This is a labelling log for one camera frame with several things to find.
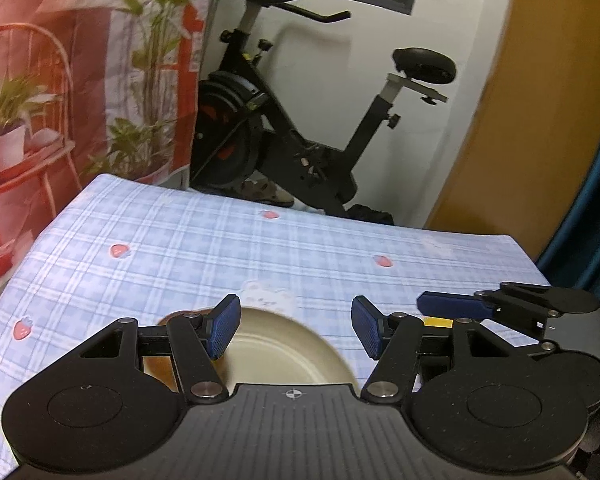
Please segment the cream round plate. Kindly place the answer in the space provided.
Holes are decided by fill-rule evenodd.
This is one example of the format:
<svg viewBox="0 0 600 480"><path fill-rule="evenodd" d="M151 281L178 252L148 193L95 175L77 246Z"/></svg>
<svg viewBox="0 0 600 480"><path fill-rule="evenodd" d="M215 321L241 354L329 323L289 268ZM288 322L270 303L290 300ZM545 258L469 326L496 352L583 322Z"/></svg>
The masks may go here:
<svg viewBox="0 0 600 480"><path fill-rule="evenodd" d="M352 370L326 340L283 315L243 308L237 332L212 362L232 391L238 384L351 384Z"/></svg>

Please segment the printed room backdrop curtain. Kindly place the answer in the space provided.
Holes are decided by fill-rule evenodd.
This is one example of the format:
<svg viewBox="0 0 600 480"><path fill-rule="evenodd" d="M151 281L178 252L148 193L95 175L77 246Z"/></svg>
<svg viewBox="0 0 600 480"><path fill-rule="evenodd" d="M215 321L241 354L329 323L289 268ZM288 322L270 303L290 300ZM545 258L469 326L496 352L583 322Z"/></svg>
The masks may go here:
<svg viewBox="0 0 600 480"><path fill-rule="evenodd" d="M0 284L99 174L182 184L211 0L0 0Z"/></svg>

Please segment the blue curtain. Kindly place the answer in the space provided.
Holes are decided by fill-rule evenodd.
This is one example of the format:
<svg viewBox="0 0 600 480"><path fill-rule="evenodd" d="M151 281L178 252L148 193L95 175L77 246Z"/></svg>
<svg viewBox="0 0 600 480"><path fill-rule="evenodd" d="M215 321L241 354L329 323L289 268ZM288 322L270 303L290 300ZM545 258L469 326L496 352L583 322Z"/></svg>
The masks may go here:
<svg viewBox="0 0 600 480"><path fill-rule="evenodd" d="M600 298L600 149L536 266L550 284L584 289Z"/></svg>

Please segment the yellow lemon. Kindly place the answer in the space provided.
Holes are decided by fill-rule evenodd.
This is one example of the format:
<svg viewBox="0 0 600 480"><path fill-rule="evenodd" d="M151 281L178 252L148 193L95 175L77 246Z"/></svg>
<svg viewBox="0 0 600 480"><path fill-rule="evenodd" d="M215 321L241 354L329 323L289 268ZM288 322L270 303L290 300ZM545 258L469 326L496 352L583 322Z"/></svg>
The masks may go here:
<svg viewBox="0 0 600 480"><path fill-rule="evenodd" d="M434 316L424 316L422 322L428 327L451 328L454 321L450 318L435 318Z"/></svg>

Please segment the wooden door panel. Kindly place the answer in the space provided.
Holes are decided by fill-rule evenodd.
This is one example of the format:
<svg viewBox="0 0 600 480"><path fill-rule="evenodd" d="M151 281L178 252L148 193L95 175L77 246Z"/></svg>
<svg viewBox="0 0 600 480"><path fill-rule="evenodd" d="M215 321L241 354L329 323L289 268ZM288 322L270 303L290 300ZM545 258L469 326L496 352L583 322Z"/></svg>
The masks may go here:
<svg viewBox="0 0 600 480"><path fill-rule="evenodd" d="M600 0L513 0L429 229L508 234L539 257L600 145Z"/></svg>

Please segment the blue plaid tablecloth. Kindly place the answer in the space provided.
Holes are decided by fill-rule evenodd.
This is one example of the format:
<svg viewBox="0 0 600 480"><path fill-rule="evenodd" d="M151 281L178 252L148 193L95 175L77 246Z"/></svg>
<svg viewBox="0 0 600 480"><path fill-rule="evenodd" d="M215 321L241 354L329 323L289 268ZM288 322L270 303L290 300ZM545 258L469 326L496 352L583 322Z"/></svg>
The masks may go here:
<svg viewBox="0 0 600 480"><path fill-rule="evenodd" d="M363 295L414 313L423 292L471 294L542 273L506 235L382 226L197 192L96 178L21 255L0 297L0 417L7 397L116 318L154 325L228 294L308 326L359 382ZM0 478L15 461L0 424Z"/></svg>

